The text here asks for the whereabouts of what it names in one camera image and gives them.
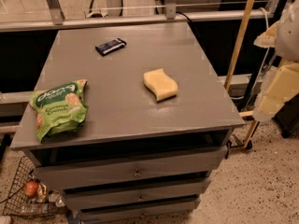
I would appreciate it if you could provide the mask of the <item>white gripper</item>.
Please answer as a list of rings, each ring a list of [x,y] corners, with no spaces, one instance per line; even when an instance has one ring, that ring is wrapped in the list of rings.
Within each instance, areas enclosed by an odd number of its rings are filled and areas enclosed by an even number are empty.
[[[267,121],[299,93],[299,63],[284,61],[266,73],[253,109],[257,121]]]

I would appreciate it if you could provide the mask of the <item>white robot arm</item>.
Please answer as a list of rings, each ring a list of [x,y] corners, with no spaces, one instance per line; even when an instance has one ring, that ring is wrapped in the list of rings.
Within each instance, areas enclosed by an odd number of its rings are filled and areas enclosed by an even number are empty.
[[[274,48],[282,64],[265,74],[253,109],[257,121],[267,121],[299,93],[299,0],[295,0],[254,40],[261,48]]]

